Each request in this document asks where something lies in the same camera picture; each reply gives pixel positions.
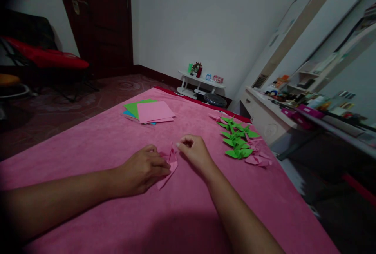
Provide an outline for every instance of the door handle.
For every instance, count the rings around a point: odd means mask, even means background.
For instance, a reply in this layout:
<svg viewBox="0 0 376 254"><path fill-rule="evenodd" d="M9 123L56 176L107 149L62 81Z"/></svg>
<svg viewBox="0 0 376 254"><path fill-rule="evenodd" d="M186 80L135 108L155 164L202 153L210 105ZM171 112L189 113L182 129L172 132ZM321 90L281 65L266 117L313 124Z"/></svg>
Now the door handle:
<svg viewBox="0 0 376 254"><path fill-rule="evenodd" d="M89 4L86 1L83 1L83 0L72 0L73 9L74 9L74 11L76 12L77 15L80 14L80 7L78 6L79 2L86 4L86 6L89 6Z"/></svg>

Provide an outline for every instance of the green origami crane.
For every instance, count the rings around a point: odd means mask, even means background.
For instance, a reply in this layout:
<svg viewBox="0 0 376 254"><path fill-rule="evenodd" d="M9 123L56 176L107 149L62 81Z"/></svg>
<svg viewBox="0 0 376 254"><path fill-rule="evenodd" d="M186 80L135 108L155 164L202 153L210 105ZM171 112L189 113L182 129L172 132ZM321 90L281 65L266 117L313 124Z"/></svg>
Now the green origami crane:
<svg viewBox="0 0 376 254"><path fill-rule="evenodd" d="M242 127L241 124L236 124L235 125L236 128L241 132L242 134L242 137L245 137L245 134L248 135L249 138L256 138L256 137L260 137L259 134L255 133L254 131L251 131L249 129L250 125L246 126L246 127Z"/></svg>
<svg viewBox="0 0 376 254"><path fill-rule="evenodd" d="M226 117L221 117L221 119L226 121L227 124L219 123L219 122L217 124L226 128L226 130L231 131L231 133L235 133L234 128L236 128L237 123L234 122L234 117L232 117L231 119L226 118Z"/></svg>
<svg viewBox="0 0 376 254"><path fill-rule="evenodd" d="M231 156L235 159L243 159L247 158L251 153L253 152L253 149L249 148L249 145L246 143L236 143L233 150L227 150L226 154L228 156Z"/></svg>
<svg viewBox="0 0 376 254"><path fill-rule="evenodd" d="M229 134L227 132L221 132L225 137L223 141L226 142L228 145L235 147L236 144L245 144L246 142L241 139L240 133L237 131L233 134Z"/></svg>
<svg viewBox="0 0 376 254"><path fill-rule="evenodd" d="M225 137L223 141L228 145L232 146L233 150L226 151L226 154L237 159L242 159L248 157L253 149L249 148L249 145L241 139L241 133L239 131L229 134L227 132L221 132Z"/></svg>

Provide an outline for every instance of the door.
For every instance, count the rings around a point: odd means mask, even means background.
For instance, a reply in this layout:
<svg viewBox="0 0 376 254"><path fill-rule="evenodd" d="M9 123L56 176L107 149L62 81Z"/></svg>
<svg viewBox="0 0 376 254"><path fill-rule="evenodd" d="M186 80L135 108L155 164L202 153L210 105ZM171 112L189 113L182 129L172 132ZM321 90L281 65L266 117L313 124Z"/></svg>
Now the door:
<svg viewBox="0 0 376 254"><path fill-rule="evenodd" d="M130 0L63 0L80 57L95 78L133 72Z"/></svg>

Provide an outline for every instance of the pink origami crane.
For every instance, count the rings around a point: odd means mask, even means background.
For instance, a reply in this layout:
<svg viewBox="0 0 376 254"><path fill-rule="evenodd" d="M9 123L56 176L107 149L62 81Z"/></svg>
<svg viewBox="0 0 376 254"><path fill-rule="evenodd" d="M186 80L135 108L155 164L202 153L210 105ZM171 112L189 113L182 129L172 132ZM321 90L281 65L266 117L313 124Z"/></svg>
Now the pink origami crane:
<svg viewBox="0 0 376 254"><path fill-rule="evenodd" d="M171 142L171 145L164 146L159 150L159 154L161 155L161 157L163 157L167 161L167 163L171 165L170 167L171 173L165 178L163 178L162 180L160 180L159 182L157 182L158 190L161 190L161 188L165 186L166 182L170 179L170 177L172 176L172 174L175 172L177 168L176 153L177 151L174 151L172 147L172 142Z"/></svg>
<svg viewBox="0 0 376 254"><path fill-rule="evenodd" d="M259 167L271 165L272 161L270 161L270 157L260 150L259 141L262 140L262 138L250 139L246 134L246 139L247 143L253 149L253 152L245 159L245 162L251 165L257 165Z"/></svg>
<svg viewBox="0 0 376 254"><path fill-rule="evenodd" d="M218 115L214 115L214 114L208 114L208 116L212 119L214 119L217 123L218 122L221 122L221 123L224 123L225 125L227 125L227 122L222 120L220 116Z"/></svg>

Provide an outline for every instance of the forearm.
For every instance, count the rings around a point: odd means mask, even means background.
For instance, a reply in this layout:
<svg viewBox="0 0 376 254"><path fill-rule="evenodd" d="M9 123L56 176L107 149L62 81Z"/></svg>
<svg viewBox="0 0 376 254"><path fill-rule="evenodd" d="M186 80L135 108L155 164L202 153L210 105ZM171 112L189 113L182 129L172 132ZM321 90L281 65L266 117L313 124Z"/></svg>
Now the forearm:
<svg viewBox="0 0 376 254"><path fill-rule="evenodd" d="M235 253L283 253L217 166L210 167L204 178Z"/></svg>
<svg viewBox="0 0 376 254"><path fill-rule="evenodd" d="M100 171L5 191L5 207L27 241L111 198L109 177Z"/></svg>

